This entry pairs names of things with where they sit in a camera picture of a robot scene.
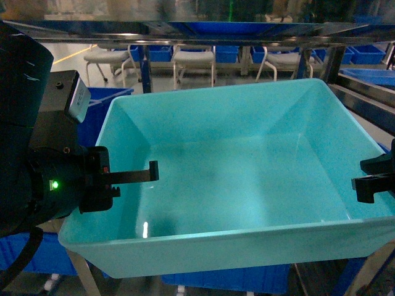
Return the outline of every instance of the yellow floor line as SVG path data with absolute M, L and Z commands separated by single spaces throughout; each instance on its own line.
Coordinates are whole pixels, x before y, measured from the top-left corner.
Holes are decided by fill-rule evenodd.
M 52 64 L 53 64 L 53 65 L 56 65 L 57 63 L 63 62 L 64 60 L 67 60 L 67 59 L 69 59 L 69 58 L 71 58 L 71 57 L 74 57 L 74 56 L 76 56 L 77 54 L 81 54 L 82 52 L 88 51 L 88 50 L 90 50 L 91 48 L 94 48 L 94 47 L 96 47 L 96 46 L 97 46 L 97 44 L 92 45 L 92 47 L 88 47 L 88 48 L 82 49 L 82 50 L 80 50 L 80 51 L 74 52 L 73 54 L 70 54 L 70 55 L 68 55 L 67 57 L 63 57 L 63 58 L 61 58 L 61 59 L 59 59 L 59 60 L 56 60 L 56 61 L 53 62 Z

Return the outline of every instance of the concrete floor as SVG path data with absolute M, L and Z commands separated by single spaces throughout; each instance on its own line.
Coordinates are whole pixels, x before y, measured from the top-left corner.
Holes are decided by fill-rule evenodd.
M 83 56 L 89 52 L 89 44 L 44 44 L 54 55 L 54 65 L 52 71 L 61 70 L 78 70 L 83 81 L 86 79 L 85 65 L 86 62 L 83 60 Z M 93 51 L 102 50 L 97 47 L 92 48 Z M 108 65 L 102 66 L 103 72 L 108 77 L 108 83 L 105 83 L 99 74 L 97 68 L 92 65 L 89 68 L 90 80 L 92 87 L 112 87 L 121 88 L 122 78 L 120 76 L 113 77 L 110 72 Z M 173 90 L 173 73 L 172 70 L 153 70 L 152 71 L 152 83 L 154 92 L 171 91 Z M 228 73 L 219 73 L 215 86 L 226 86 L 234 84 L 248 84 L 255 82 L 256 72 L 250 73 L 248 76 L 240 76 L 239 72 L 232 71 Z M 283 76 L 283 79 L 289 77 L 288 74 Z M 269 73 L 263 72 L 261 75 L 261 82 L 271 81 Z M 134 89 L 134 94 L 142 94 L 141 83 L 138 83 L 135 74 L 129 74 L 127 76 L 127 86 Z M 205 88 L 210 86 L 210 73 L 209 71 L 193 70 L 186 72 L 181 84 L 180 89 L 192 89 L 192 88 Z M 362 124 L 362 126 L 371 134 L 371 136 L 387 147 L 390 146 L 391 137 L 382 130 L 373 126 L 369 122 L 356 116 L 356 119 Z M 321 284 L 321 288 L 318 289 L 314 286 L 315 291 L 311 295 L 327 295 L 330 293 L 330 289 L 333 287 L 333 276 L 339 275 L 341 270 L 337 273 L 331 271 L 331 276 L 324 275 L 323 272 L 317 277 L 317 285 Z M 5 295 L 22 295 L 22 294 L 38 294 L 45 281 L 47 280 L 47 274 L 31 274 L 22 273 L 7 289 L 8 294 Z M 103 295 L 176 295 L 177 288 L 175 286 L 165 285 L 161 282 L 160 277 L 139 277 L 132 279 L 122 279 L 121 281 L 115 281 L 112 279 L 106 279 L 104 286 L 112 288 L 113 291 L 107 290 L 103 292 Z M 66 295 L 86 295 L 81 285 L 81 282 L 76 276 L 65 276 L 57 286 L 56 291 L 53 295 L 66 296 Z M 224 290 L 211 290 L 211 289 L 198 289 L 189 288 L 187 289 L 187 295 L 204 295 L 204 296 L 220 296 L 220 295 L 231 295 L 239 296 L 245 295 L 242 292 L 230 292 Z M 289 293 L 288 295 L 303 295 L 300 280 L 297 277 L 294 270 L 291 270 L 289 275 Z

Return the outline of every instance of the blue plastic bin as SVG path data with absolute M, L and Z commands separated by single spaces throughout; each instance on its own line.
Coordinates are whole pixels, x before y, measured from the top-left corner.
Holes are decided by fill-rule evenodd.
M 149 53 L 151 56 L 151 62 L 169 62 L 172 59 L 173 47 L 150 45 Z
M 131 94 L 133 89 L 125 88 L 88 88 L 91 102 L 85 120 L 78 125 L 78 143 L 85 147 L 94 146 L 99 136 L 111 101 L 119 96 Z
M 359 65 L 376 65 L 380 64 L 385 56 L 385 52 L 379 50 L 374 45 L 352 46 L 350 49 L 354 52 L 351 62 Z
M 200 273 L 167 274 L 162 276 L 162 281 L 170 285 L 188 287 L 285 294 L 288 290 L 289 267 L 290 265 L 285 264 Z
M 379 25 L 383 23 L 383 17 L 372 15 L 355 15 L 354 20 L 356 23 L 368 23 L 370 25 Z
M 238 46 L 216 46 L 215 61 L 217 63 L 235 63 L 239 53 Z
M 343 270 L 338 282 L 332 290 L 331 296 L 343 296 L 348 290 L 354 278 L 363 267 L 366 258 L 350 259 Z
M 374 69 L 341 69 L 340 73 L 377 85 L 395 86 L 395 72 Z
M 140 57 L 138 55 L 138 46 L 137 45 L 132 45 L 130 47 L 130 52 L 131 52 L 131 57 L 135 62 L 138 62 L 140 60 Z
M 317 57 L 320 58 L 320 60 L 323 62 L 326 56 L 326 49 L 314 49 Z M 343 65 L 348 65 L 351 62 L 351 58 L 354 55 L 354 52 L 349 49 L 348 47 L 346 48 L 346 52 L 344 53 L 343 60 L 341 60 L 341 63 Z
M 0 269 L 10 266 L 29 239 L 29 233 L 20 233 L 0 239 Z M 76 271 L 66 253 L 66 249 L 60 245 L 56 233 L 44 233 L 43 241 L 36 254 L 24 271 L 32 273 L 59 273 L 64 275 L 76 275 Z
M 274 23 L 193 22 L 187 24 L 201 35 L 254 35 L 276 26 Z
M 262 60 L 265 57 L 264 48 L 262 46 L 251 47 L 251 55 L 252 55 L 252 62 L 254 64 L 262 63 Z

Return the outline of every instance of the black cable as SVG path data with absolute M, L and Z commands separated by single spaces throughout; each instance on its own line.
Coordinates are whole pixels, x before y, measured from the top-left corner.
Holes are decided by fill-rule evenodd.
M 43 234 L 43 230 L 38 227 L 34 227 L 30 231 L 29 240 L 18 258 L 0 275 L 0 290 L 5 289 L 29 264 L 43 240 Z

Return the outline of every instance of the chair leg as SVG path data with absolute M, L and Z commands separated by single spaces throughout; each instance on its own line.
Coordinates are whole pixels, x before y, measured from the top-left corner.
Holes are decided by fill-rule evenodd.
M 183 79 L 185 71 L 186 71 L 186 68 L 182 69 L 180 74 L 178 74 L 178 72 L 177 72 L 177 83 L 181 83 L 181 79 Z
M 214 84 L 217 80 L 217 61 L 214 59 Z
M 260 63 L 258 75 L 257 75 L 257 78 L 255 79 L 255 82 L 258 82 L 258 80 L 260 78 L 260 74 L 262 73 L 262 69 L 264 68 L 264 63 L 265 63 L 265 59 L 262 59 L 262 63 Z
M 123 88 L 126 88 L 126 75 L 125 75 L 125 64 L 128 63 L 129 61 L 126 60 L 122 63 L 121 65 L 121 75 L 122 75 L 122 83 L 123 83 Z
M 99 66 L 99 64 L 96 64 L 96 66 L 98 66 L 99 72 L 100 72 L 101 76 L 103 77 L 104 82 L 109 82 L 109 80 L 104 76 L 104 73 L 101 70 L 101 67 Z
M 89 62 L 86 63 L 86 79 L 88 80 L 88 86 L 91 86 L 91 82 L 89 80 L 89 71 L 88 71 L 88 66 L 90 65 Z
M 309 64 L 309 67 L 310 67 L 310 75 L 309 75 L 309 78 L 313 78 L 313 73 L 314 73 L 314 71 L 313 71 L 313 66 L 312 66 L 311 64 Z
M 135 73 L 136 73 L 136 75 L 137 75 L 137 77 L 138 77 L 138 82 L 141 82 L 141 73 L 140 73 L 140 71 L 137 69 L 137 67 L 136 67 L 136 63 L 135 63 L 135 60 L 131 60 L 131 63 L 133 64 L 133 68 L 135 69 Z
M 214 87 L 214 73 L 215 73 L 215 66 L 214 66 L 214 62 L 211 63 L 211 87 Z
M 277 81 L 277 68 L 268 61 L 265 61 L 265 65 L 273 70 L 273 81 Z
M 177 89 L 177 66 L 173 63 L 174 90 Z

